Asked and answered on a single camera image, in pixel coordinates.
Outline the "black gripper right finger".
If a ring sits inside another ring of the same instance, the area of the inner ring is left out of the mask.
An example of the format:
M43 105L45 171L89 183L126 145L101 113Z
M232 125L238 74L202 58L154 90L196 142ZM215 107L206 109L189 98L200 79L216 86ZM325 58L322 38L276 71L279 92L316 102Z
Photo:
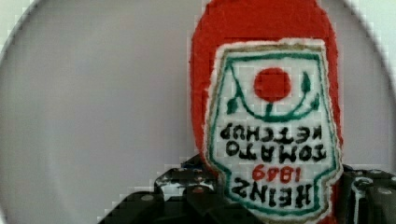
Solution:
M344 165L339 187L338 224L396 224L395 175Z

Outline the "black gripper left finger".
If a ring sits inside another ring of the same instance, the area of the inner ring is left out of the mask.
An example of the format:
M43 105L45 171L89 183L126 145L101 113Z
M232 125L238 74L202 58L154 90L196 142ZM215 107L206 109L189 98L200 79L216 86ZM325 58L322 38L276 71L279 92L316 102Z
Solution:
M220 192L217 178L196 155L154 181L154 190L125 197L98 224L262 224Z

